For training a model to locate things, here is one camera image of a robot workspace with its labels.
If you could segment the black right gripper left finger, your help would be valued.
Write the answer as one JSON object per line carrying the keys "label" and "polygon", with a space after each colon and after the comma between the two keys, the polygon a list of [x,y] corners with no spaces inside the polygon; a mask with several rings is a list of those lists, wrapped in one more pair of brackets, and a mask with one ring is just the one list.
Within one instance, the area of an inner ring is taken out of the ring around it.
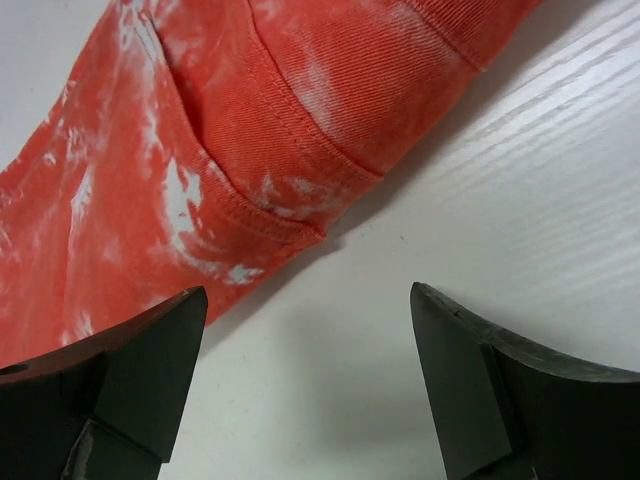
{"label": "black right gripper left finger", "polygon": [[155,479],[169,462],[208,300],[191,288],[1,369],[4,479]]}

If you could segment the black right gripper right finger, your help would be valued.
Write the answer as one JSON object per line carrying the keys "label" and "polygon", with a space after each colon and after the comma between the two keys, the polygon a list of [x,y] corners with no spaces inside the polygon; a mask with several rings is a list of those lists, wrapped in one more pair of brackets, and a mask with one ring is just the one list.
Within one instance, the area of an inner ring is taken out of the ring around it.
{"label": "black right gripper right finger", "polygon": [[638,373],[543,346],[424,283],[410,303],[447,478],[638,478]]}

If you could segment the orange white tie-dye trousers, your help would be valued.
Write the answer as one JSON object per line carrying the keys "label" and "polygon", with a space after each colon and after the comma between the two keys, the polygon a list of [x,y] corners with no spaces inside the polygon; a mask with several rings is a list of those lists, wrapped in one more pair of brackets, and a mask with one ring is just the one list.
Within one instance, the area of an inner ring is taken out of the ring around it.
{"label": "orange white tie-dye trousers", "polygon": [[1,175],[1,362],[214,320],[413,147],[532,1],[113,1]]}

